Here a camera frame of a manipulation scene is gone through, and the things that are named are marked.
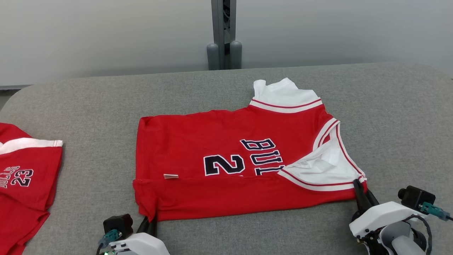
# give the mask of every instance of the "gray table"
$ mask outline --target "gray table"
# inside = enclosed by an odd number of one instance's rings
[[[341,120],[345,146],[379,201],[396,201],[400,188],[413,185],[453,212],[453,82],[431,67],[379,63],[82,78],[25,88],[0,112],[1,122],[35,138],[65,142],[51,215],[24,254],[94,254],[102,221],[112,215],[130,213],[137,229],[142,217],[131,182],[140,117],[235,110],[250,101],[254,80],[285,77],[315,90]],[[364,255],[348,228],[355,210],[348,201],[165,221],[158,233],[172,255]],[[429,223],[433,254],[448,254],[453,223]]]

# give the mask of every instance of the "basketball jersey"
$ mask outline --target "basketball jersey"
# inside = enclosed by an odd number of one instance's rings
[[[352,181],[365,174],[316,93],[288,78],[254,89],[236,111],[141,118],[133,181],[141,214],[194,219],[355,198]]]
[[[0,123],[0,255],[20,255],[55,196],[63,142]]]

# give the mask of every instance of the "red stripe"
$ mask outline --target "red stripe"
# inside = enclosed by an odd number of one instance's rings
[[[255,99],[252,99],[252,101],[255,101],[257,103],[261,103],[263,105],[267,105],[267,106],[272,106],[272,107],[277,107],[277,108],[286,108],[286,109],[292,109],[292,108],[299,108],[299,107],[303,107],[303,106],[307,106],[307,105],[310,105],[310,104],[313,104],[313,103],[316,103],[318,101],[321,101],[321,99],[317,99],[311,103],[307,103],[307,104],[303,104],[303,105],[298,105],[298,106],[279,106],[279,105],[273,105],[273,104],[268,104],[268,103],[263,103],[263,102],[260,102],[258,100],[255,100]]]
[[[299,182],[301,182],[303,184],[306,184],[306,185],[309,185],[309,186],[337,186],[337,185],[344,185],[344,184],[352,184],[351,181],[350,182],[341,182],[341,183],[330,183],[330,184],[311,184],[311,183],[306,183],[306,182],[301,181],[300,179],[298,179],[294,175],[292,175],[289,172],[287,172],[285,169],[282,169],[282,171],[284,171],[285,173],[289,174],[291,177],[293,177],[294,179],[298,180]]]
[[[343,146],[342,146],[342,141],[338,135],[338,126],[337,126],[337,139],[338,139],[338,144],[340,145],[340,148],[341,148],[341,151],[343,152],[343,155],[344,157],[346,158],[346,160],[349,162],[349,164],[351,164],[351,166],[362,176],[362,172],[359,171],[359,169],[357,169],[356,165],[352,163],[352,161],[349,159],[349,157],[347,156]]]
[[[325,139],[325,138],[323,139],[323,137],[324,137],[328,132],[330,132],[331,127],[332,127],[333,125],[335,125],[335,123],[337,123],[337,122],[338,122],[338,120],[334,121],[334,122],[327,128],[326,132],[324,132],[323,136],[321,136],[321,139],[320,139],[319,142],[318,142],[318,147],[321,146],[321,142]]]

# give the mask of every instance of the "floor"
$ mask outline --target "floor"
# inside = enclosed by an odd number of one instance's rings
[[[0,110],[3,108],[3,106],[9,100],[9,98],[18,91],[19,91],[19,89],[0,90]]]

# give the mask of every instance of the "red shorts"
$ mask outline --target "red shorts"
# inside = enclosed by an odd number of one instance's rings
[[[49,216],[63,142],[0,123],[0,143],[0,255],[20,255]]]

